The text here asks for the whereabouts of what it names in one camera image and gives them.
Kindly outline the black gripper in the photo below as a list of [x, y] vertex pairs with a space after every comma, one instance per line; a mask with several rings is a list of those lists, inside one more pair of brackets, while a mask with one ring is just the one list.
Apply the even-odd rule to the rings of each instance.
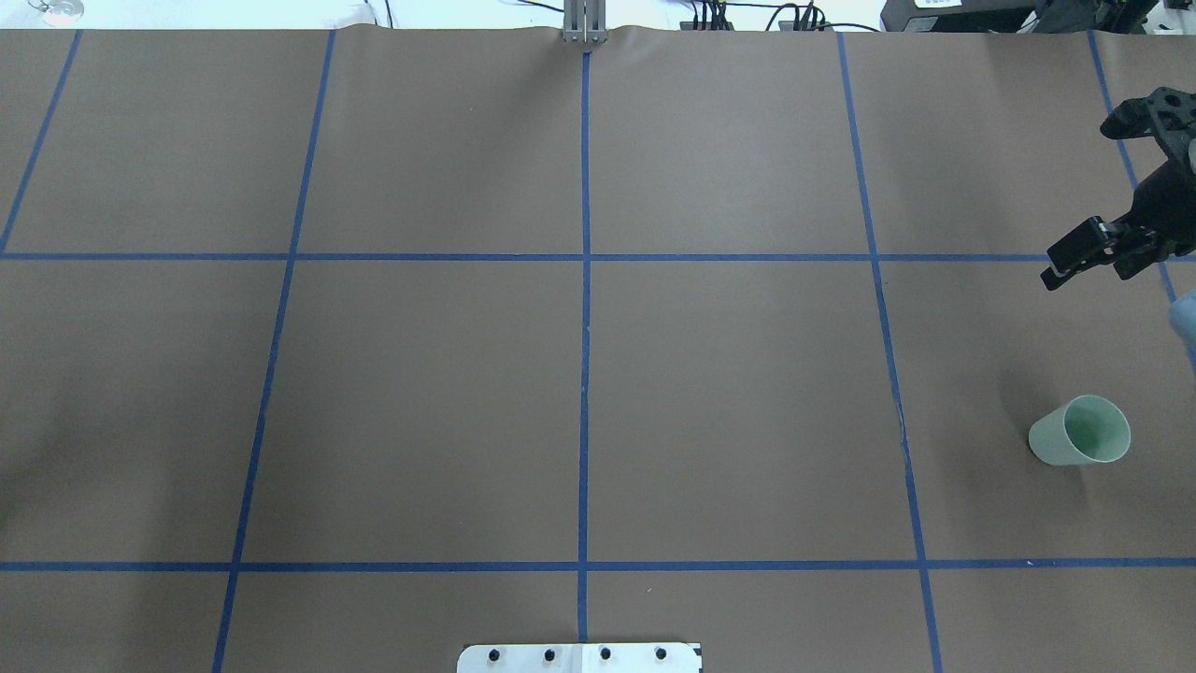
[[1076, 274], [1097, 265], [1111, 265], [1119, 279], [1128, 280], [1149, 265], [1192, 253], [1192, 129], [1195, 93], [1177, 88], [1155, 88], [1145, 97], [1124, 99], [1102, 120], [1106, 139], [1177, 139], [1176, 151], [1136, 188], [1131, 226], [1087, 218], [1046, 247], [1049, 265], [1041, 273], [1046, 290], [1058, 290]]

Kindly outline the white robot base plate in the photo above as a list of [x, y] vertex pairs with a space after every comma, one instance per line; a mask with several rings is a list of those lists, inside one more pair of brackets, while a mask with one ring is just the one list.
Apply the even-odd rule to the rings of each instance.
[[701, 646], [684, 642], [477, 644], [457, 672], [702, 672]]

